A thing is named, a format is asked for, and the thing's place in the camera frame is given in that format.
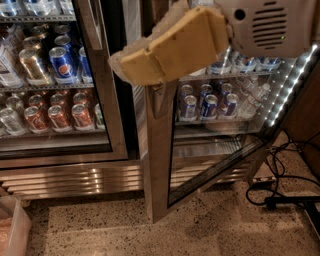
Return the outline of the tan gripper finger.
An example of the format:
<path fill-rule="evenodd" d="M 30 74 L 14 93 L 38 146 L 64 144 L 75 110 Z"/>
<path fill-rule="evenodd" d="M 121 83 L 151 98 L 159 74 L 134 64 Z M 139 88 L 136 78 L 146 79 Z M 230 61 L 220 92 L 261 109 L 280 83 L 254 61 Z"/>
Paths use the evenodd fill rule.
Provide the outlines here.
<path fill-rule="evenodd" d="M 229 47 L 227 25 L 216 7 L 174 3 L 149 37 L 142 37 L 109 58 L 123 81 L 149 86 L 167 83 L 216 62 Z"/>

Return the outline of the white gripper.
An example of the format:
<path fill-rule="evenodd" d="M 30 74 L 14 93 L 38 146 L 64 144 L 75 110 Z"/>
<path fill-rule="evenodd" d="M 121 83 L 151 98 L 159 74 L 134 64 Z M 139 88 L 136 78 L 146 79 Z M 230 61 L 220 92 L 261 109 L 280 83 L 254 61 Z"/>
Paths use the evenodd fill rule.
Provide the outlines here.
<path fill-rule="evenodd" d="M 248 57 L 296 58 L 319 43 L 320 0 L 215 0 L 231 47 Z"/>

